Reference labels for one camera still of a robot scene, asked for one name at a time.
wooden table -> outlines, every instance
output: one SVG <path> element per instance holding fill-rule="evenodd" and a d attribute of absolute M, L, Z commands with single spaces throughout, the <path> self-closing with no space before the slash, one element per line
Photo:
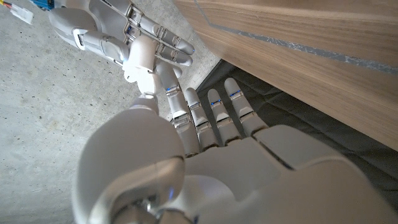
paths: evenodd
<path fill-rule="evenodd" d="M 398 151 L 398 2 L 175 0 L 229 63 Z"/>

robotic arm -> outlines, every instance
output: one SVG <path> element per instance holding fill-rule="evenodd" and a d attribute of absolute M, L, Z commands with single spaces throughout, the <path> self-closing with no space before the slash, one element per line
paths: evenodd
<path fill-rule="evenodd" d="M 354 164 L 296 129 L 269 128 L 232 78 L 224 86 L 246 136 L 210 90 L 219 142 L 195 90 L 184 97 L 164 61 L 154 73 L 173 120 L 143 94 L 90 137 L 73 183 L 76 223 L 398 222 Z"/>
<path fill-rule="evenodd" d="M 49 12 L 51 24 L 66 42 L 122 66 L 128 82 L 141 92 L 158 93 L 155 57 L 190 66 L 195 49 L 186 40 L 145 16 L 130 0 L 59 0 Z M 180 75 L 181 69 L 172 65 Z"/>

robot finger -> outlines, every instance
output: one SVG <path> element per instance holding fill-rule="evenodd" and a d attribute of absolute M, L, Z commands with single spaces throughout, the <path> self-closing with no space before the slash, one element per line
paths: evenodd
<path fill-rule="evenodd" d="M 170 60 L 172 62 L 176 62 L 185 66 L 190 66 L 193 62 L 191 56 L 187 55 L 184 52 L 168 47 L 162 43 L 159 44 L 156 50 L 156 55 L 166 60 Z"/>
<path fill-rule="evenodd" d="M 209 90 L 207 97 L 216 119 L 217 128 L 220 132 L 223 145 L 227 146 L 231 141 L 241 139 L 241 135 L 236 129 L 232 119 L 229 117 L 217 90 Z"/>
<path fill-rule="evenodd" d="M 193 48 L 192 44 L 189 44 L 186 40 L 175 35 L 173 32 L 169 31 L 163 26 L 157 24 L 152 19 L 149 19 L 148 17 L 142 15 L 139 24 L 141 28 L 144 29 L 146 32 L 150 33 L 151 35 L 154 35 L 155 37 L 159 38 L 166 44 L 175 47 L 181 52 L 186 53 L 188 55 L 194 53 L 195 49 Z"/>
<path fill-rule="evenodd" d="M 205 111 L 201 107 L 196 91 L 193 88 L 188 88 L 185 91 L 185 99 L 187 99 L 192 114 L 202 151 L 211 147 L 218 147 L 217 138 L 207 120 Z"/>
<path fill-rule="evenodd" d="M 224 87 L 232 101 L 236 114 L 239 116 L 246 136 L 252 136 L 257 131 L 268 128 L 267 124 L 254 112 L 233 78 L 227 78 L 224 82 Z"/>
<path fill-rule="evenodd" d="M 183 142 L 185 156 L 194 156 L 200 152 L 199 140 L 175 72 L 169 63 L 162 60 L 156 61 L 154 71 L 159 75 L 166 90 L 173 116 L 172 124 Z"/>

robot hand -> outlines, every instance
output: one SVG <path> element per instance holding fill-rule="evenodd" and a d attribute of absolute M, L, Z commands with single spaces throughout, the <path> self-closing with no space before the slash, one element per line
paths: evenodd
<path fill-rule="evenodd" d="M 152 73 L 155 56 L 181 65 L 192 64 L 193 46 L 149 19 L 130 0 L 59 0 L 49 18 L 57 34 L 69 44 L 123 66 L 128 82 L 138 81 L 143 74 L 134 69 L 137 66 Z M 143 39 L 145 46 L 135 44 L 133 48 L 137 39 Z M 174 67 L 181 74 L 181 69 Z M 152 80 L 152 86 L 160 85 L 156 77 L 145 78 L 141 83 Z"/>
<path fill-rule="evenodd" d="M 195 90 L 156 66 L 173 113 L 144 94 L 90 137 L 73 184 L 76 223 L 397 223 L 345 157 L 287 126 L 267 125 L 237 83 L 224 85 L 241 136 L 216 90 L 208 99 L 219 142 Z"/>

dark fabric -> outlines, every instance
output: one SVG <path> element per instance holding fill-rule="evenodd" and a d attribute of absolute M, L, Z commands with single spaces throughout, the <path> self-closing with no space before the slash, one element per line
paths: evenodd
<path fill-rule="evenodd" d="M 286 124 L 335 148 L 354 162 L 398 211 L 397 151 L 223 60 L 197 89 L 202 107 L 218 139 L 220 135 L 207 98 L 211 88 L 218 91 L 229 115 L 244 136 L 224 89 L 224 81 L 229 77 L 236 80 L 253 109 L 269 126 Z"/>

